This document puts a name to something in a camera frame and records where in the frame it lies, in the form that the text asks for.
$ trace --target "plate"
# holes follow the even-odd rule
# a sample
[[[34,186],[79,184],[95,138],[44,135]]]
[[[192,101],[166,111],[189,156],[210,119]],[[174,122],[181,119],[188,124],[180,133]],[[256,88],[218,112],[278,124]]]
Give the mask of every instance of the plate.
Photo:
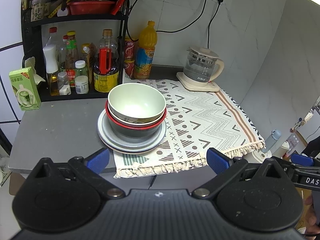
[[[102,118],[102,130],[104,134],[108,137],[108,139],[110,139],[118,145],[128,148],[143,147],[153,143],[160,135],[161,129],[162,125],[159,126],[155,133],[145,138],[129,138],[121,134],[118,134],[113,130],[109,123],[108,116],[106,114]]]
[[[129,148],[129,147],[125,147],[125,146],[121,146],[118,145],[114,142],[112,142],[104,133],[103,128],[102,128],[102,120],[103,120],[103,116],[106,114],[106,111],[103,110],[102,113],[100,114],[99,118],[98,118],[98,133],[100,138],[102,139],[102,141],[107,144],[108,146],[111,146],[113,148],[115,148],[116,151],[122,151],[123,153],[128,153],[128,154],[135,154],[135,153],[142,153],[142,152],[146,152],[149,150],[152,150],[153,148],[155,148],[163,139],[163,137],[165,136],[165,132],[166,132],[166,125],[165,125],[165,121],[163,121],[161,123],[161,131],[159,136],[156,138],[156,140],[154,142],[152,142],[149,145],[146,146],[142,146],[142,147],[136,147],[136,148]]]

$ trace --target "human hand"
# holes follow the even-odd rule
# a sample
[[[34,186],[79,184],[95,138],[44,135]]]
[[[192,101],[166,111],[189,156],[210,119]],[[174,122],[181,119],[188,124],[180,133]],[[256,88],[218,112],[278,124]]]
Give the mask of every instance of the human hand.
[[[313,199],[312,199],[312,195],[310,195],[309,197],[306,198],[306,200],[304,201],[305,205],[311,205],[306,213],[306,221],[307,221],[307,228],[306,228],[306,232],[305,234],[319,234],[320,233],[320,227],[318,225],[316,225],[316,221],[317,221],[317,217],[316,217],[316,213],[315,210],[313,208]],[[316,239],[315,236],[309,236],[306,237],[306,239],[308,240],[314,240]]]

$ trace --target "gray countertop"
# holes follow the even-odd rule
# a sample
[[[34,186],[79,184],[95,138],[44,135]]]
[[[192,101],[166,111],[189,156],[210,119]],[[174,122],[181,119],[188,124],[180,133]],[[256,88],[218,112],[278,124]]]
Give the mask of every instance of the gray countertop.
[[[153,66],[150,79],[177,80],[179,67]],[[87,157],[105,144],[97,132],[97,119],[105,98],[43,102],[40,109],[26,111],[12,146],[9,168],[29,174],[43,157],[67,162]],[[104,173],[116,172],[113,153]]]

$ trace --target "green striped triangle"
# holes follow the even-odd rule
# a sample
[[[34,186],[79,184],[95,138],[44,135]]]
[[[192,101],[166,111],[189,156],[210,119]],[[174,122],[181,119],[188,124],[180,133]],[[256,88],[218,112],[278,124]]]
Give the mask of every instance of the green striped triangle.
[[[122,157],[123,157],[124,165],[127,165],[127,166],[128,165],[132,165],[133,162],[143,164],[147,160],[149,160],[149,158],[142,157],[142,156],[139,156],[139,155],[136,155],[136,154],[124,154],[123,153]]]

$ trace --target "red bowl rim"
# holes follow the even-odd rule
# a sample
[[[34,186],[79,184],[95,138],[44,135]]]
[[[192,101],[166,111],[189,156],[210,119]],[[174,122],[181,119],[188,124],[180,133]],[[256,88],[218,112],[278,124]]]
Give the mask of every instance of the red bowl rim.
[[[83,5],[83,4],[113,4],[115,1],[82,1],[82,2],[69,2],[68,5]]]
[[[109,109],[108,109],[108,100],[106,101],[105,109],[106,109],[107,116],[109,117],[109,119],[112,122],[114,122],[117,125],[120,125],[121,127],[132,129],[132,130],[147,130],[147,129],[154,128],[154,127],[158,126],[159,124],[161,124],[163,122],[163,120],[165,119],[165,116],[167,115],[167,108],[165,108],[162,118],[158,122],[154,123],[153,125],[150,125],[150,126],[147,126],[147,127],[130,127],[130,126],[126,126],[126,125],[118,122],[116,119],[114,119],[112,117],[112,115],[109,113]]]

